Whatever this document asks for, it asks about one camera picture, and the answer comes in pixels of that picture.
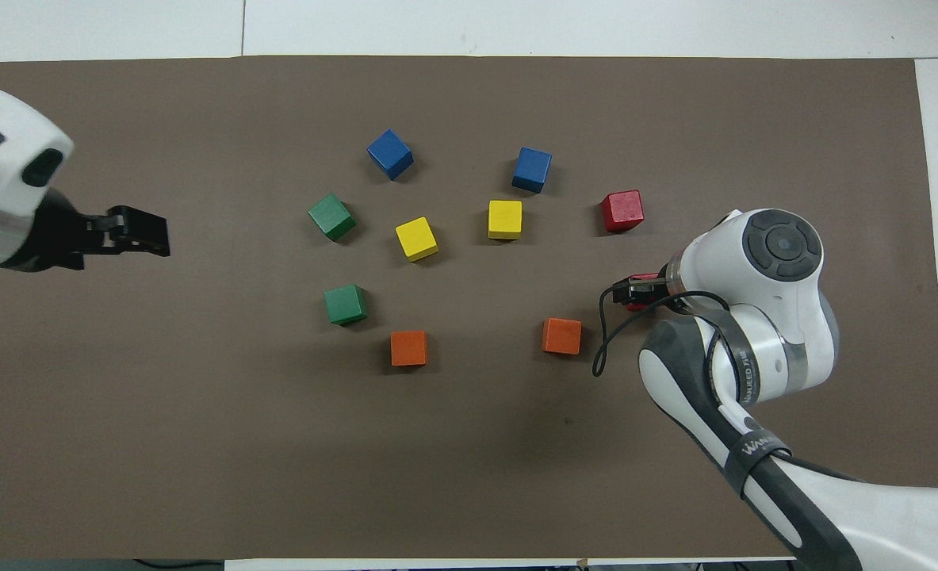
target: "red block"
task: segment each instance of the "red block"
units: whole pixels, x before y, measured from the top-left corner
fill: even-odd
[[[641,193],[636,190],[611,192],[603,199],[603,221],[608,232],[631,230],[645,220]]]

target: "blue block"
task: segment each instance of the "blue block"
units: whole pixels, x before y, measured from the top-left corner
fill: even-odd
[[[388,175],[390,180],[395,180],[399,174],[412,164],[412,150],[404,144],[393,130],[386,130],[366,148],[370,153],[370,158],[377,163],[378,167]]]
[[[530,192],[542,192],[550,160],[553,160],[553,156],[549,152],[535,151],[534,148],[523,146],[519,151],[519,163],[515,166],[515,177],[511,179],[511,185]]]

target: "yellow block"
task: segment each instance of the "yellow block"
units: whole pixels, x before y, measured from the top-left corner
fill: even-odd
[[[426,217],[419,217],[395,228],[402,243],[402,250],[410,263],[421,260],[430,254],[437,253],[437,240],[430,231],[430,223]]]
[[[491,200],[490,221],[486,235],[495,240],[522,238],[522,202],[520,200]]]

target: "colored cube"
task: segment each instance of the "colored cube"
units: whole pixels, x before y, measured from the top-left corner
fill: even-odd
[[[552,159],[549,152],[523,146],[519,151],[519,162],[515,165],[515,177],[511,179],[511,185],[530,192],[542,192]]]
[[[377,166],[381,168],[390,180],[395,180],[399,174],[411,166],[412,150],[404,144],[393,130],[386,130],[366,148]]]
[[[522,238],[522,202],[491,200],[486,235],[494,240]]]
[[[437,240],[433,238],[433,231],[430,230],[430,223],[426,221],[425,217],[419,217],[400,225],[400,227],[395,228],[395,233],[399,235],[402,250],[410,263],[431,254],[436,254],[439,250]]]
[[[306,213],[310,214],[320,231],[332,240],[342,238],[345,232],[349,232],[356,225],[352,214],[349,214],[349,210],[334,194],[321,198],[320,202]]]
[[[366,319],[366,300],[363,289],[355,283],[324,292],[327,318],[335,325],[345,325]]]
[[[542,350],[547,353],[581,353],[581,322],[551,317],[542,323]]]
[[[394,331],[392,333],[392,365],[426,365],[426,332]]]
[[[631,230],[645,220],[641,193],[636,190],[611,192],[603,199],[603,223],[608,232]]]

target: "orange cube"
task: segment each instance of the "orange cube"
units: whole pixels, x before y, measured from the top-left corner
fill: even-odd
[[[547,353],[581,353],[581,322],[551,317],[542,323],[542,350]]]
[[[426,365],[426,332],[392,332],[392,366]]]

